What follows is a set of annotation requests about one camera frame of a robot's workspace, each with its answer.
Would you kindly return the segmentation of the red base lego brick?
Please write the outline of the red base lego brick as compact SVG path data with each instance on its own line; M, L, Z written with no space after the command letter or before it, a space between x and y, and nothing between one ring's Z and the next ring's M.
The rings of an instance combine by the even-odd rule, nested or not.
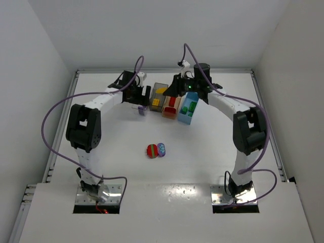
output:
M175 97L170 97L168 106L169 107L174 107L175 106L176 99L177 98L175 98Z

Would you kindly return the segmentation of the yellow curved lego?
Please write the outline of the yellow curved lego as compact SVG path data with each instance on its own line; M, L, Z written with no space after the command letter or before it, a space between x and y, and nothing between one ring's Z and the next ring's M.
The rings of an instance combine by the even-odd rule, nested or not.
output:
M155 93L156 94L163 94L167 89L168 89L167 87L158 88L158 89L156 89Z

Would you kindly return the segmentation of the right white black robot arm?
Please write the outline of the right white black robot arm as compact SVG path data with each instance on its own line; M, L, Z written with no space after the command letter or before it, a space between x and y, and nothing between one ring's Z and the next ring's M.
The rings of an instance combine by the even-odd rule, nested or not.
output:
M251 100L228 95L219 84L212 83L210 66L194 65L194 76L188 77L190 64L178 62L180 73L174 75L165 96L182 97L188 92L197 93L199 99L217 108L233 124L232 138L237 149L235 165L228 180L226 193L232 197L250 190L253 185L252 168L259 161L257 155L268 142L268 119L263 108Z

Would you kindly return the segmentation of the red sloped lego brick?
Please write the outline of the red sloped lego brick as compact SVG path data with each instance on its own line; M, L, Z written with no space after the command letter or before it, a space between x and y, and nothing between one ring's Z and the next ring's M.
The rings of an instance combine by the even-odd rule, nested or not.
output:
M175 109L174 107L165 107L164 108L164 113L166 115L175 115L177 113L177 109Z

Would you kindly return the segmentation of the green square lego brick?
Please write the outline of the green square lego brick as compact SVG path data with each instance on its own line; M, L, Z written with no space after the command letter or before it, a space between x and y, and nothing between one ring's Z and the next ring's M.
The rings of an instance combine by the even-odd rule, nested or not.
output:
M182 114L186 114L188 112L188 108L185 106L181 109Z

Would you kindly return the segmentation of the red round striped lego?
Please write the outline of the red round striped lego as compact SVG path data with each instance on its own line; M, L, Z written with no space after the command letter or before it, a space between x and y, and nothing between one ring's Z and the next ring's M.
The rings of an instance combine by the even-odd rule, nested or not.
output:
M147 156L149 158L156 158L158 157L158 148L156 144L149 144L146 149Z

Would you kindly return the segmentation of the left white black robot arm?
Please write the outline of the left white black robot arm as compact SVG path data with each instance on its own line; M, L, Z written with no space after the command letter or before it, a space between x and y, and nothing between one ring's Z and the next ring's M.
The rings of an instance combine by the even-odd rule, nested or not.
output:
M77 174L81 189L97 202L103 203L109 197L96 154L102 137L102 116L123 102L148 106L151 87L144 85L145 79L146 74L143 72L123 71L104 92L98 92L96 98L71 107L66 139L78 157Z

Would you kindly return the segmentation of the purple flower print lego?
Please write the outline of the purple flower print lego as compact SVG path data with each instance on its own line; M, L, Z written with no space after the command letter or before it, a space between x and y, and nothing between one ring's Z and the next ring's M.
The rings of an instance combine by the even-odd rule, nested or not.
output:
M166 154L166 147L163 143L158 143L157 144L157 151L158 151L158 156L159 157L164 157Z

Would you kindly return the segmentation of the yellow orange bird lego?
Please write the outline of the yellow orange bird lego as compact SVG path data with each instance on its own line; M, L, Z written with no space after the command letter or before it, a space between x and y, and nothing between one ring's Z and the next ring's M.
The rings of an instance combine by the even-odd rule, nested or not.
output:
M159 99L154 99L152 102L152 106L159 106L160 100Z

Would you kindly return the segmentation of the purple striped oval lego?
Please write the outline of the purple striped oval lego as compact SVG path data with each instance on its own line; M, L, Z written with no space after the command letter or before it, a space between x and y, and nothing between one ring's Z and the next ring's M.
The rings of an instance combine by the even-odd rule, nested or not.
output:
M147 111L147 107L146 106L138 106L138 113L141 116L145 116L146 115L146 111Z

